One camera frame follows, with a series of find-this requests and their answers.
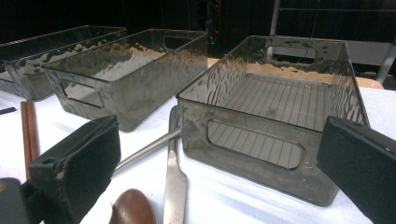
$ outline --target knife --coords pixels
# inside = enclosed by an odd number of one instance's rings
[[[177,129],[179,113],[175,105],[169,117],[169,132]],[[169,141],[168,167],[165,183],[165,203],[163,223],[177,224],[184,222],[184,210],[187,197],[187,176],[180,170],[177,163],[177,139]]]

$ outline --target brown spoon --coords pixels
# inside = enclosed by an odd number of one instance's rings
[[[123,192],[113,205],[110,224],[155,224],[149,200],[138,189]]]

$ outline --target white tablecloth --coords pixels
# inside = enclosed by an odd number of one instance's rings
[[[371,127],[396,139],[396,91],[361,88]],[[20,102],[0,91],[0,109],[17,111],[0,116],[0,177],[25,181]],[[131,133],[120,132],[121,159],[168,132],[170,99]],[[40,153],[50,149],[87,119],[64,112],[55,95],[35,102]],[[340,191],[328,207],[318,207],[192,160],[178,144],[179,165],[188,177],[186,223],[371,223]],[[111,204],[127,189],[139,189],[149,199],[157,223],[163,222],[167,146],[135,161],[115,175],[84,221],[107,222]]]

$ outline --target transparent gray bin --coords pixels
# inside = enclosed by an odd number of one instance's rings
[[[43,68],[65,111],[129,132],[206,70],[206,34],[149,29]]]
[[[326,118],[368,125],[341,41],[250,36],[177,101],[189,157],[320,206],[338,192],[316,166]]]
[[[85,25],[0,45],[0,91],[41,100],[53,93],[41,65],[126,36],[124,27]]]

